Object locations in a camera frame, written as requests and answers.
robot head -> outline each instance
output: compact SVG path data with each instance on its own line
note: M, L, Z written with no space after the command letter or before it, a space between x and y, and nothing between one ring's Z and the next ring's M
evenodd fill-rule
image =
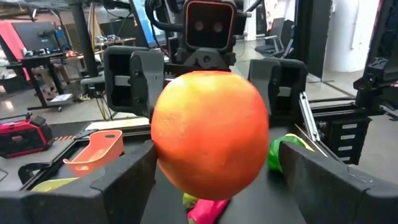
M187 50L225 51L231 46L238 13L233 1L188 0L183 11Z

pink object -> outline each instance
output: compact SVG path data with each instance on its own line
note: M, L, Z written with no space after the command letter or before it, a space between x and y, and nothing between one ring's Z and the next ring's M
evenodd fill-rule
M195 207L188 213L188 219L195 224L213 224L223 212L229 200L212 201L199 199Z
M77 177L83 177L117 159L123 148L122 131L97 131L90 135L90 143L74 160L63 162Z

orange plastic basket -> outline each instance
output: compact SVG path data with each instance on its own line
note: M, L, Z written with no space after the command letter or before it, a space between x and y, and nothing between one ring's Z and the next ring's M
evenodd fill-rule
M123 148L122 131L97 131L90 135L90 143L74 160L63 162L77 177L82 177L117 159Z

orange fruit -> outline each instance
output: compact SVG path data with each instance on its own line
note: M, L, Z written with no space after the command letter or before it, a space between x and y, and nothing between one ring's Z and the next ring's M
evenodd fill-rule
M259 92L237 74L184 74L164 88L154 109L151 135L159 167L194 197L231 198L266 160L267 115Z

yellow tray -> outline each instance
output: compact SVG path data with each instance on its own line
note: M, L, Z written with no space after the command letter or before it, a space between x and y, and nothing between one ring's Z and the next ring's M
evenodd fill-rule
M45 182L42 182L36 187L34 187L31 191L34 192L49 192L52 190L55 190L59 187L64 186L65 184L69 184L70 182L77 180L78 177L75 178L67 178L67 179L58 179L58 180L47 180Z

